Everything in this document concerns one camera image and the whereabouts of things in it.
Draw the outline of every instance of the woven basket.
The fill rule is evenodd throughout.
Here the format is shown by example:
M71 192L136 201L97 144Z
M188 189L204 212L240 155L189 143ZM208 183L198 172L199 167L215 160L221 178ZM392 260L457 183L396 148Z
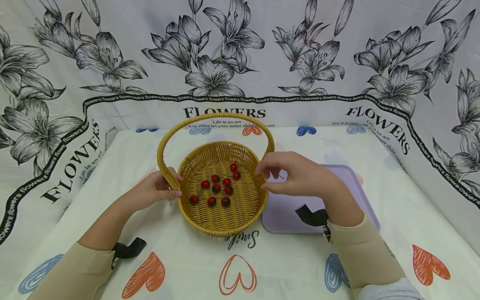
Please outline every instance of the woven basket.
M165 146L169 139L178 130L194 122L212 118L237 118L255 124L261 128L267 138L268 146L265 154L275 150L272 134L268 128L256 119L236 113L215 113L206 114L185 120L172 128L158 145L157 161L163 176L175 190L182 191L179 199L180 211L183 216L200 231L215 237L228 237L243 232L262 213L268 192L261 189L266 183L263 175L255 176L253 172L259 160L255 153L249 148L235 142L217 141L201 145L191 151L180 164L178 174L183 177L180 183L168 170L163 159ZM236 163L240 179L234 180L230 165ZM220 199L225 196L222 192L214 194L212 189L203 189L200 183L203 180L211 181L212 175L220 177L219 184L223 178L230 178L233 194L229 206L221 205ZM200 201L197 204L190 204L190 196L197 195ZM217 198L213 207L207 205L210 196Z

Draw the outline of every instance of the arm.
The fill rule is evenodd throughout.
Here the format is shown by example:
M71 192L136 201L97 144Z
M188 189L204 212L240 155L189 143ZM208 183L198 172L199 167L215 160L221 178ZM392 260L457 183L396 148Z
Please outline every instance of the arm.
M395 256L342 180L326 168L294 152L265 155L255 172L263 173L265 178L270 175L278 178L282 169L288 173L286 182L266 183L262 188L277 194L315 196L323 199L329 217L330 242L340 258L356 299L361 299L359 294L366 286L370 289L374 285L397 284L405 277ZM421 299L411 285L409 288L418 298L398 299ZM395 294L398 291L397 288L387 296L406 295Z
M181 196L154 172L114 201L53 267L29 300L89 300L110 276L114 251L123 227L137 211Z

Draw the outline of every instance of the person's left hand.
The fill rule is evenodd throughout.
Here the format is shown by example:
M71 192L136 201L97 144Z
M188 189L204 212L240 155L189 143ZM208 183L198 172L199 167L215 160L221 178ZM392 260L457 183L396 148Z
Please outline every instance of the person's left hand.
M179 181L183 180L173 168L168 169ZM160 200L173 200L182 195L181 191L171 190L170 188L162 173L156 171L123 194L117 202L133 214Z

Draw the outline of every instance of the hand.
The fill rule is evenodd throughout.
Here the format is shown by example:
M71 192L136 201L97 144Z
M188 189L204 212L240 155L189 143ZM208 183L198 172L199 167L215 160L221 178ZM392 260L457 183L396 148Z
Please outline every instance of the hand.
M168 169L179 181L183 180L173 168ZM173 200L180 196L181 191L171 190L162 173L156 171L123 194L117 202L133 214L160 200Z
M339 191L348 191L335 174L295 152L268 153L258 163L255 174L263 173L268 179L271 173L277 179L281 170L288 173L286 182L269 182L262 188L274 194L315 196L324 200L334 197Z

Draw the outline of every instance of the white backdrop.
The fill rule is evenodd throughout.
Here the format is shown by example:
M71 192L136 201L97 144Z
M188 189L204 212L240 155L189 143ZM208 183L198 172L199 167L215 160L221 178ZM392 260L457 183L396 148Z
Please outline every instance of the white backdrop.
M0 295L117 131L219 110L373 130L479 253L478 6L0 0Z

